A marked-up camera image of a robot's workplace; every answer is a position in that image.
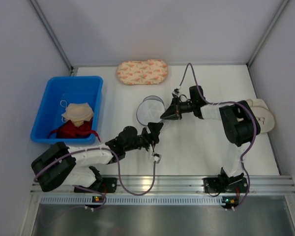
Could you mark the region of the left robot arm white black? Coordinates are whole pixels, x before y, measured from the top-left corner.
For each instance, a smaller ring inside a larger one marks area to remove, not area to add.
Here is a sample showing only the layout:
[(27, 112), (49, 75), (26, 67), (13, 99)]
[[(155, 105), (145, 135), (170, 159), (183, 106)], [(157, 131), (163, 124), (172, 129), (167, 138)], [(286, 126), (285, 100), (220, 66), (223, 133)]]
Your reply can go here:
[(114, 193), (117, 178), (103, 177), (95, 166), (114, 163), (119, 165), (127, 152), (137, 149), (148, 151), (157, 164), (161, 156), (154, 148), (159, 143), (163, 126), (163, 122), (150, 122), (142, 129), (141, 134), (138, 134), (135, 127), (127, 126), (118, 136), (98, 146), (73, 147), (57, 142), (32, 162), (34, 182), (44, 192), (53, 191), (60, 186), (73, 186), (75, 193)]

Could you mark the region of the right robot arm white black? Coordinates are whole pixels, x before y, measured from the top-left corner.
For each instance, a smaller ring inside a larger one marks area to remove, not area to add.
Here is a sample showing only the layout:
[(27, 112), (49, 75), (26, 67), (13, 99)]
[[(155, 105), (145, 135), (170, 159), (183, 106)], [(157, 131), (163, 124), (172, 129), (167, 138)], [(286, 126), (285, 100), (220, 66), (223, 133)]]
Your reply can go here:
[(206, 101), (201, 86), (190, 87), (189, 94), (189, 99), (181, 101), (179, 89), (175, 89), (171, 104), (160, 118), (180, 120), (182, 114), (193, 113), (199, 119), (221, 121), (229, 141), (229, 149), (226, 162), (218, 177), (225, 185), (240, 181), (244, 176), (243, 156), (261, 132), (260, 125), (248, 103), (242, 100), (235, 103), (210, 104)]

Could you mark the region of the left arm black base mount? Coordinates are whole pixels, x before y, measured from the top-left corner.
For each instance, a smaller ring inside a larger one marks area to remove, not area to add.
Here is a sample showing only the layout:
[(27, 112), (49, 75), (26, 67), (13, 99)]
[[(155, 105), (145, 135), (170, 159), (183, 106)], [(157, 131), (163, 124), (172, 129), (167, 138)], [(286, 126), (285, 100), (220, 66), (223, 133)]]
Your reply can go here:
[(86, 189), (81, 189), (74, 187), (75, 193), (91, 193), (92, 191), (100, 193), (115, 193), (117, 189), (117, 178), (115, 177), (102, 177), (100, 180), (96, 180), (90, 187)]

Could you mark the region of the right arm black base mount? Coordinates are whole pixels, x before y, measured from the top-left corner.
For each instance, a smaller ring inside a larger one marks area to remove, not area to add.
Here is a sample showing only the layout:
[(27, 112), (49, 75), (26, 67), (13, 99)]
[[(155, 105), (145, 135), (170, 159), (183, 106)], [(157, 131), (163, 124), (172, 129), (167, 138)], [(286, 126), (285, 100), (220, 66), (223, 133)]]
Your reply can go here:
[(203, 179), (205, 192), (216, 196), (222, 193), (245, 193), (248, 188), (247, 179), (243, 175), (226, 177), (206, 177)]

